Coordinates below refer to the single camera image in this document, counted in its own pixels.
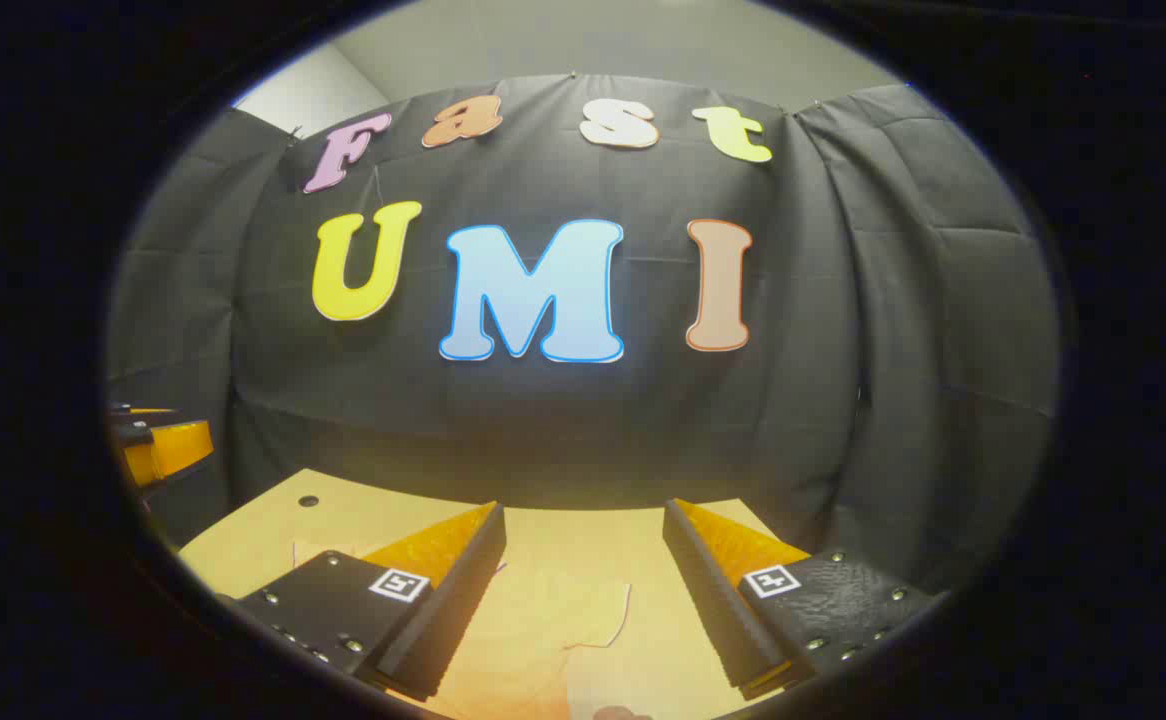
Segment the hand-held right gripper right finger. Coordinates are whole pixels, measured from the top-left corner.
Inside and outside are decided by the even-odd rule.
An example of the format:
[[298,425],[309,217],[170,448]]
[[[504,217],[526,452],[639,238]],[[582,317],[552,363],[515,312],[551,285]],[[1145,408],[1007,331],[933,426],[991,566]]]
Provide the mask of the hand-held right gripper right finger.
[[806,552],[682,498],[665,503],[662,537],[749,700],[856,664],[939,600],[857,552]]

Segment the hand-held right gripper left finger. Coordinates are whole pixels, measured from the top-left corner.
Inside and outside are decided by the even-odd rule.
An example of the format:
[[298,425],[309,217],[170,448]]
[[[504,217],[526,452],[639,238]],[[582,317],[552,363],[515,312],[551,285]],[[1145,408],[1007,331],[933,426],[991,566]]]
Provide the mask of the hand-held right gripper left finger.
[[483,503],[368,555],[314,553],[231,602],[319,665],[424,701],[437,694],[506,539],[504,506]]

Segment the orange T-shirt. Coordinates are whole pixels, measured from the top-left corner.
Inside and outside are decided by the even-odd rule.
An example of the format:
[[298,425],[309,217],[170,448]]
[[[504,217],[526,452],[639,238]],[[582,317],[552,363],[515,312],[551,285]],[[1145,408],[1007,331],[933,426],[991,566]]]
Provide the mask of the orange T-shirt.
[[496,571],[438,691],[414,700],[451,720],[571,720],[569,653],[606,650],[628,615],[630,583],[525,564]]

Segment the black backdrop cloth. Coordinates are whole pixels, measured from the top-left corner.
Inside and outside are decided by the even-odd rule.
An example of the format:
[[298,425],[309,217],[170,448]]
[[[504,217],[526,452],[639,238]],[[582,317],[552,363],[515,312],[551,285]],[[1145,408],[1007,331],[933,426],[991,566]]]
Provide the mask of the black backdrop cloth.
[[[227,111],[173,165],[115,272],[115,401],[211,424],[208,478],[155,513],[185,543],[303,468],[527,509],[740,498],[939,592],[1037,482],[1058,415],[1044,223],[906,85],[795,114],[714,88],[529,76],[386,106],[345,179]],[[620,225],[614,363],[440,355],[449,236],[527,266]]]

